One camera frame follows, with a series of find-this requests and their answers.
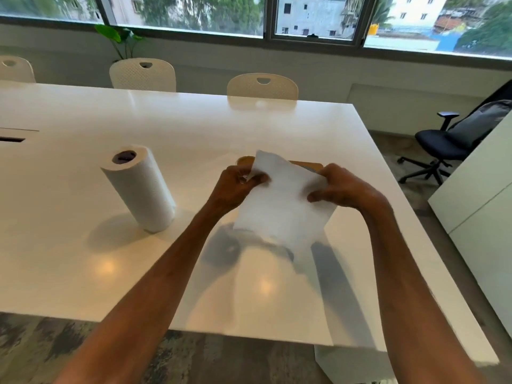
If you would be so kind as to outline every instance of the person's right arm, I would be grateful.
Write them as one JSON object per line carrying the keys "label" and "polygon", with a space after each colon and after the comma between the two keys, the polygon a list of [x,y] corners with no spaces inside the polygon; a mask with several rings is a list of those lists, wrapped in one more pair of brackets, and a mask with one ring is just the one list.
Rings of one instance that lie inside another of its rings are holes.
{"label": "person's right arm", "polygon": [[382,329],[400,384],[479,384],[482,374],[465,353],[432,297],[386,197],[348,170],[329,164],[329,186],[311,193],[359,210],[372,242]]}

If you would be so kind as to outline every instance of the wooden board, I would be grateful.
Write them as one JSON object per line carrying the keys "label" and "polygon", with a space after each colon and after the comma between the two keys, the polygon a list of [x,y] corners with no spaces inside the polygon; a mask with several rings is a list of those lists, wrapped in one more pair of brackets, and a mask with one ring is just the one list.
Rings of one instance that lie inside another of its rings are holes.
{"label": "wooden board", "polygon": [[[237,160],[237,166],[245,166],[252,165],[254,162],[254,156],[242,156]],[[321,163],[311,163],[311,162],[298,162],[295,160],[290,160],[290,163],[296,164],[297,166],[301,166],[309,169],[310,171],[318,172],[323,168],[323,164]]]}

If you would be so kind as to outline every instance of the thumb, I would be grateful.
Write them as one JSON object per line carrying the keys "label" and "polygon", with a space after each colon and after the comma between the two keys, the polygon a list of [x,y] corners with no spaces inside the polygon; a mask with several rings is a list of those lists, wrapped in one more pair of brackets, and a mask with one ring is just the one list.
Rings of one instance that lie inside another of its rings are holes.
{"label": "thumb", "polygon": [[308,195],[308,201],[310,202],[318,202],[325,199],[325,190],[317,190],[313,191]]}
{"label": "thumb", "polygon": [[268,175],[267,174],[260,174],[252,177],[249,179],[245,185],[249,188],[249,191],[251,191],[254,187],[258,186],[259,184],[265,183],[268,181]]}

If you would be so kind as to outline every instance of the tabletop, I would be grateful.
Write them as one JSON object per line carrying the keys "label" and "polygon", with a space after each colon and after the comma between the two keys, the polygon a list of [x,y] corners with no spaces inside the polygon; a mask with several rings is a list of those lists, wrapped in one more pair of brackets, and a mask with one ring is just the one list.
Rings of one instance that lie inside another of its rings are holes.
{"label": "tabletop", "polygon": [[[262,149],[335,162],[383,192],[470,357],[498,361],[350,104],[2,81],[0,113],[0,137],[26,138],[0,142],[0,311],[102,320],[187,226],[222,169]],[[176,201],[163,232],[142,231],[99,168],[129,144],[151,148]],[[300,262],[233,231],[236,215],[209,236],[171,329],[386,350],[357,211],[338,207]]]}

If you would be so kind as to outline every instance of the person's left hand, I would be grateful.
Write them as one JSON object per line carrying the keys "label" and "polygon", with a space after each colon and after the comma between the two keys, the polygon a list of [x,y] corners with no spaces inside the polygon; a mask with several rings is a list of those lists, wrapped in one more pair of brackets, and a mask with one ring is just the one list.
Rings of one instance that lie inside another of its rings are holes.
{"label": "person's left hand", "polygon": [[205,207],[220,217],[240,206],[249,192],[268,181],[268,175],[260,174],[246,181],[243,176],[251,172],[251,166],[229,166],[215,185]]}

